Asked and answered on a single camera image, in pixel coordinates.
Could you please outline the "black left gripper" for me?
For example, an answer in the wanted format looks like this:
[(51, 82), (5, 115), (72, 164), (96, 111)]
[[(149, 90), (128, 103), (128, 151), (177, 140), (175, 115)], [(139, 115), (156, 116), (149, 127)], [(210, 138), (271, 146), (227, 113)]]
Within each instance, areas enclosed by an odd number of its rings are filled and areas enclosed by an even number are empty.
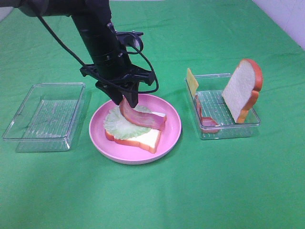
[(151, 69), (148, 71), (132, 64), (127, 73), (118, 77), (112, 76), (110, 79), (103, 78), (94, 64), (83, 65), (80, 72), (84, 77), (89, 75), (96, 79), (96, 87), (106, 93), (116, 105), (120, 104), (124, 95), (130, 107), (135, 107), (138, 104), (138, 92), (141, 92), (139, 83), (151, 86), (155, 81), (155, 72)]

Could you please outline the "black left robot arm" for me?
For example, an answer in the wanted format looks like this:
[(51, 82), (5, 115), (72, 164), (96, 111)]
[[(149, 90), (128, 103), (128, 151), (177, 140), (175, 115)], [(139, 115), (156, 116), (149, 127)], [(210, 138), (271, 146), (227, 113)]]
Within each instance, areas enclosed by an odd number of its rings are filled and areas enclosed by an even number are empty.
[(138, 104), (139, 83), (157, 82), (154, 70), (132, 64), (129, 56), (141, 54), (141, 32), (117, 32), (111, 22), (107, 0), (2, 0), (2, 7), (11, 6), (24, 14), (37, 17), (51, 34), (54, 32), (44, 16), (70, 16), (91, 56), (93, 64), (82, 64), (83, 76), (97, 80), (96, 87), (115, 104), (126, 98), (130, 107)]

